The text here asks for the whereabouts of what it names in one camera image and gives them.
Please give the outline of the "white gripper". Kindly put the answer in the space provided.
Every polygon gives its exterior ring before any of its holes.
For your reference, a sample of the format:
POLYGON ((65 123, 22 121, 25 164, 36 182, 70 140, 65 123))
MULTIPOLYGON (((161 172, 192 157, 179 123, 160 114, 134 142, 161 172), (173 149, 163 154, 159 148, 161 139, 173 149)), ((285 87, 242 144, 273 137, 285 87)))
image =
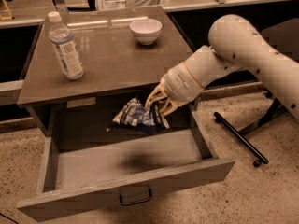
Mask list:
POLYGON ((203 89, 191 75, 186 64, 180 63, 162 77, 161 83, 147 98, 145 108, 150 109, 157 102, 160 114, 167 116, 192 102, 203 89))

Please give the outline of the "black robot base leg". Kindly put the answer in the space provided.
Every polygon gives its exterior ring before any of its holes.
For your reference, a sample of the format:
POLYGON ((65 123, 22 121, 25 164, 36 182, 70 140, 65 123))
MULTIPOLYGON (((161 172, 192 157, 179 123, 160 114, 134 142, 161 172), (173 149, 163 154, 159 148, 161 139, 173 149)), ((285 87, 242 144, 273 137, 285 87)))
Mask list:
POLYGON ((269 160, 265 155, 259 151, 247 138, 246 135, 256 131, 269 123, 273 119, 287 112, 287 108, 275 98, 273 103, 270 105, 266 113, 250 125, 238 131, 227 119, 225 119, 219 112, 214 113, 214 117, 217 123, 221 123, 231 134, 233 134, 255 157, 256 160, 253 162, 254 167, 259 167, 262 164, 268 164, 269 160))

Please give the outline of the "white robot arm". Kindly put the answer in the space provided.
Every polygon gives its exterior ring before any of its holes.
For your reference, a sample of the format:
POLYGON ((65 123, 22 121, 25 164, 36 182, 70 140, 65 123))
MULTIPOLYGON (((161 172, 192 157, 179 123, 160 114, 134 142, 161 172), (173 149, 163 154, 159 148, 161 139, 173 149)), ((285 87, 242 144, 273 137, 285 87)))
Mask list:
POLYGON ((299 118, 299 63, 273 49, 249 21, 234 14, 220 17, 209 29, 208 42, 163 75, 146 108, 157 103, 166 116, 193 101, 211 82, 243 68, 299 118))

